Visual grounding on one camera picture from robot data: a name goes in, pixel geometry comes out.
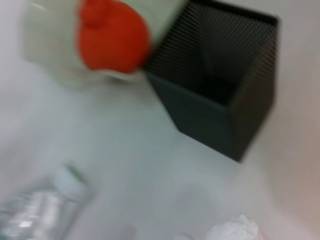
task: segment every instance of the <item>wastebasket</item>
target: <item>wastebasket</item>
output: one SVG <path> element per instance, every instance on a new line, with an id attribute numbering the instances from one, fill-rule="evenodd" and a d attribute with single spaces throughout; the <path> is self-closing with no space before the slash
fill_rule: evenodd
<path id="1" fill-rule="evenodd" d="M 274 102 L 278 18 L 190 0 L 144 66 L 177 129 L 240 161 Z"/>

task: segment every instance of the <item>floor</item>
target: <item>floor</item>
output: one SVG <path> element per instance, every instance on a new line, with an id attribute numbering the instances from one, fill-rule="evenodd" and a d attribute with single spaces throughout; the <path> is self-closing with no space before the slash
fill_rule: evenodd
<path id="1" fill-rule="evenodd" d="M 63 88 L 21 57 L 26 0 L 0 0 L 0 200 L 72 162 L 97 196 L 70 240 L 195 240 L 236 214 L 320 237 L 320 2 L 229 0 L 282 19 L 278 98 L 238 164 L 179 133 L 145 79 Z"/>

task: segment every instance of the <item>trash can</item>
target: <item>trash can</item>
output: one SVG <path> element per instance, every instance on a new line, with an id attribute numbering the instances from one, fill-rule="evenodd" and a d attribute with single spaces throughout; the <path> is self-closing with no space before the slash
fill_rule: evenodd
<path id="1" fill-rule="evenodd" d="M 274 102 L 279 20 L 190 0 L 144 66 L 177 129 L 240 161 Z"/>

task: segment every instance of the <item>crumpled paper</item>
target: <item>crumpled paper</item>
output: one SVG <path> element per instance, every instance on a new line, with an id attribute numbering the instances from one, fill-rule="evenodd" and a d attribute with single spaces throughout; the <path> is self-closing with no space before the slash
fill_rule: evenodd
<path id="1" fill-rule="evenodd" d="M 232 217 L 229 221 L 215 225 L 206 240 L 268 240 L 258 224 L 245 215 Z"/>

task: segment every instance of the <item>clear plastic bottle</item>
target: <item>clear plastic bottle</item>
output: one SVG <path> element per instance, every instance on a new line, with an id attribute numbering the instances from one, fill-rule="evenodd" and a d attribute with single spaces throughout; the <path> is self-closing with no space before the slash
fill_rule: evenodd
<path id="1" fill-rule="evenodd" d="M 71 166 L 0 205 L 1 240 L 60 240 L 92 196 Z"/>

